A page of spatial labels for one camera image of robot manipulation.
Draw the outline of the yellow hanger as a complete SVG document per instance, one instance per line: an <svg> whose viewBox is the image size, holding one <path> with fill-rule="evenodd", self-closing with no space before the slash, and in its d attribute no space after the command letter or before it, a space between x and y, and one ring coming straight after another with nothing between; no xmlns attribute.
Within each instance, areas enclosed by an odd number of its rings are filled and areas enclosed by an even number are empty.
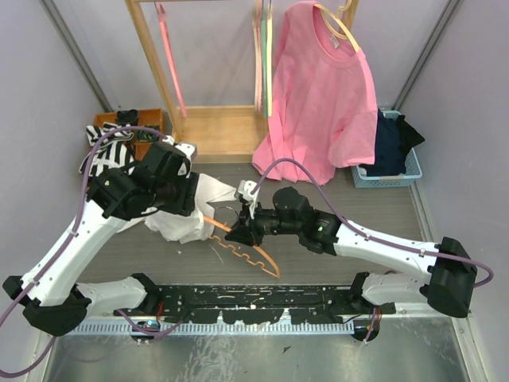
<svg viewBox="0 0 509 382"><path fill-rule="evenodd" d="M272 51L273 51L273 5L269 1L266 18L266 98L267 117L273 112L273 73L272 73Z"/></svg>

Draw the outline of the orange hanger with metal hook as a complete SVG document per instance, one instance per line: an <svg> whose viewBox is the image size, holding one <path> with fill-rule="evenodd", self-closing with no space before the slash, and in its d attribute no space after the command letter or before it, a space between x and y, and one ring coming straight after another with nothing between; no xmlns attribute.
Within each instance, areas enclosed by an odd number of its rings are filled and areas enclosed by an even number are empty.
<svg viewBox="0 0 509 382"><path fill-rule="evenodd" d="M208 237L208 245L218 260L223 263L222 254L227 253L272 278L280 279L282 273L278 263L263 248L254 246L246 249L243 244L232 244L226 240L226 234L231 231L234 220L239 217L239 214L229 206L219 207L219 210L222 209L227 209L231 214L235 214L235 218L219 220L214 216L204 214L204 225L213 227L212 233Z"/></svg>

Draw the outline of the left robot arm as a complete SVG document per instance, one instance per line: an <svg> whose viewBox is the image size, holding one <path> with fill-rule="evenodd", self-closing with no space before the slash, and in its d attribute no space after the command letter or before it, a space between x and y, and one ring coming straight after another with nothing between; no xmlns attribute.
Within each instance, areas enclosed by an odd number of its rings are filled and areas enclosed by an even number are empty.
<svg viewBox="0 0 509 382"><path fill-rule="evenodd" d="M192 171L197 148L187 142L153 143L141 161L104 170L93 178L79 215L46 256L23 276L10 276L4 291L23 306L27 322L54 337L73 331L85 318L134 310L156 312L161 292L143 273L108 283L78 278L103 245L149 208L177 216L195 209L199 180Z"/></svg>

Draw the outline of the white t shirt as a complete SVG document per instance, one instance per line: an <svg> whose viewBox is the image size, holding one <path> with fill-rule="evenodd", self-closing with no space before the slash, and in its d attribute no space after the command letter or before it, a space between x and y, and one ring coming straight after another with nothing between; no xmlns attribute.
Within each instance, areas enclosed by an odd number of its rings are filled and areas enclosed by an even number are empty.
<svg viewBox="0 0 509 382"><path fill-rule="evenodd" d="M179 216L168 212L156 212L148 217L135 218L119 230L124 232L143 222L153 231L159 232L169 242L186 244L197 240L206 240L213 233L213 226L204 218L213 218L215 209L211 203L233 201L236 188L221 182L205 173L199 176L194 198L195 209L190 216Z"/></svg>

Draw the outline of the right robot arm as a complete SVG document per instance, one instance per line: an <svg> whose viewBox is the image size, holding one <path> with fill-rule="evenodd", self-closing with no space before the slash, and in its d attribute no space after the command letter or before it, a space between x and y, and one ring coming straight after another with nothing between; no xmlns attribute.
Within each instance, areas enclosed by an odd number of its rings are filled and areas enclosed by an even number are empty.
<svg viewBox="0 0 509 382"><path fill-rule="evenodd" d="M393 302L425 302L441 314L466 318L477 268L462 244L406 240L367 229L350 220L315 209L293 187L278 190L273 208L265 209L239 195L242 210L228 241L258 246L265 236L295 235L315 254L338 255L377 263L389 274L360 272L349 290L349 304L360 314Z"/></svg>

